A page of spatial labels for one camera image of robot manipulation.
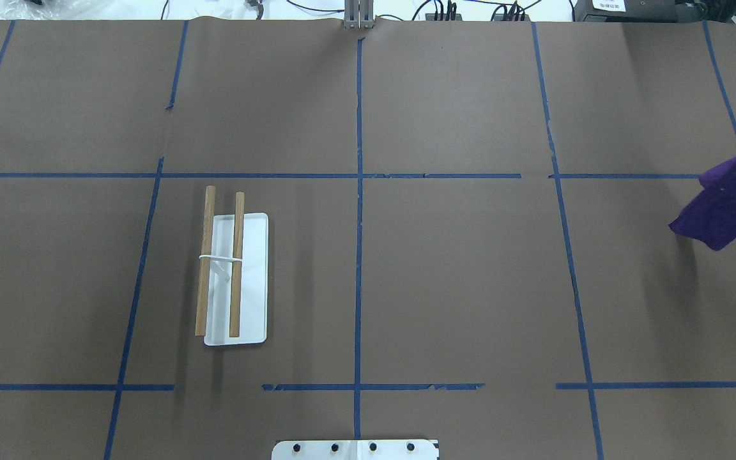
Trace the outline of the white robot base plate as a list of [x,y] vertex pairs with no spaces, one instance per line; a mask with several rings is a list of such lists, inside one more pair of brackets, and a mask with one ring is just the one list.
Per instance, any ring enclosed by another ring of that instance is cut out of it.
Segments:
[[437,440],[286,440],[272,459],[440,459]]

